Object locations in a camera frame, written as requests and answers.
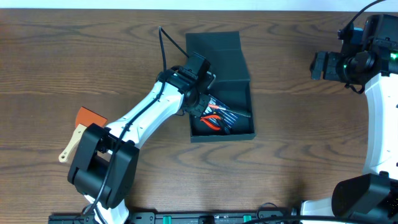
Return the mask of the small claw hammer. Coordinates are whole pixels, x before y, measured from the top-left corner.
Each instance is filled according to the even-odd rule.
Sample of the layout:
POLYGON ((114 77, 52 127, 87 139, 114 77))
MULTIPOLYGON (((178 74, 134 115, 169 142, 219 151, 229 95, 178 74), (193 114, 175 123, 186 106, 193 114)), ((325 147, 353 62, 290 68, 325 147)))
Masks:
POLYGON ((225 107, 222 107, 222 106, 219 106, 219 105, 210 104, 210 103, 208 104, 208 106, 210 108, 212 108, 212 109, 215 109, 215 110, 222 110, 222 111, 226 111, 226 112, 229 112, 229 113, 234 113, 234 114, 240 115, 240 116, 245 117, 245 118, 250 118, 251 117, 251 114, 248 113, 248 112, 245 112, 245 111, 231 110, 229 108, 225 108, 225 107))

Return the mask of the blue precision screwdriver set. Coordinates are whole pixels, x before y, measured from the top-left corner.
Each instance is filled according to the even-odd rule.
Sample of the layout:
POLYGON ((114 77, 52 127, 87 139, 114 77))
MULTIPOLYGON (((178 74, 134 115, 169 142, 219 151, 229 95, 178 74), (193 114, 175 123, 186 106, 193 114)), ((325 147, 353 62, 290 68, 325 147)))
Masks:
MULTIPOLYGON (((228 106, 226 106, 224 103, 222 103, 220 100, 218 100, 217 98, 215 98, 212 95, 210 95, 209 104, 229 109, 228 106)), ((229 128, 231 128, 234 125, 234 123, 236 122, 236 120, 238 119, 238 116, 232 112, 228 112, 226 110, 222 110, 219 108, 214 109, 214 108, 210 108, 208 106, 207 109, 205 110, 204 115, 209 115, 209 114, 217 114, 218 116, 223 117, 227 127, 229 127, 229 128)))

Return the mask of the red black pliers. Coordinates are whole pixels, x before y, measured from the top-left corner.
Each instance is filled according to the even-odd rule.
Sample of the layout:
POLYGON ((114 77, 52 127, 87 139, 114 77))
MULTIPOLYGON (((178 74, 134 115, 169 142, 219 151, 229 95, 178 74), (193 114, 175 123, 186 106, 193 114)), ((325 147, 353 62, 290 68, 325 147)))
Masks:
POLYGON ((221 131, 225 128, 225 123, 222 118, 217 114, 210 114, 202 116, 200 121, 205 123, 210 129, 214 131, 221 131))

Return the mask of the black yellow screwdriver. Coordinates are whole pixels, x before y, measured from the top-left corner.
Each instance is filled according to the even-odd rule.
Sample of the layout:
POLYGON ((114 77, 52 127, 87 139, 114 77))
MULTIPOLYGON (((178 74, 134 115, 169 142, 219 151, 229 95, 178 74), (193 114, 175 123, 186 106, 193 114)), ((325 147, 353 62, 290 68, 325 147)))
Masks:
POLYGON ((218 124, 220 126, 220 129, 224 132, 224 135, 230 135, 231 134, 229 127, 226 125, 226 123, 225 123, 225 121, 224 121, 224 119, 222 117, 220 117, 218 119, 218 124))

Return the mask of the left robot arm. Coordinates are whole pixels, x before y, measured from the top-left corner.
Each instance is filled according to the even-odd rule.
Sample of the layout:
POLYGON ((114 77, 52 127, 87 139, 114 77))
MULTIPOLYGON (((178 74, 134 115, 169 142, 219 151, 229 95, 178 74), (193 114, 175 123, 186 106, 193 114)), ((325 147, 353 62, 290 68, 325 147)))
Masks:
POLYGON ((194 52, 184 66, 160 72, 148 95, 127 114, 104 127, 90 124, 82 132, 68 181, 90 202, 84 217, 93 215, 97 223, 127 221, 124 199, 134 182, 141 147, 178 111, 201 116, 214 79, 210 62, 194 52))

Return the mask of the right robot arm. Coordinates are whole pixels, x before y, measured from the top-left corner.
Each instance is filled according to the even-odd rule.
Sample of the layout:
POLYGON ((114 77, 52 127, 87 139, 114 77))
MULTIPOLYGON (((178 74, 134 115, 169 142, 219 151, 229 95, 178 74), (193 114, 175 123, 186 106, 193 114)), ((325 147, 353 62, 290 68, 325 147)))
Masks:
POLYGON ((331 197, 307 200, 300 216, 312 223, 397 223, 397 17, 376 14, 364 28, 339 30, 340 52, 317 52, 313 80, 344 83, 365 94, 368 149, 361 176, 339 182, 331 197))

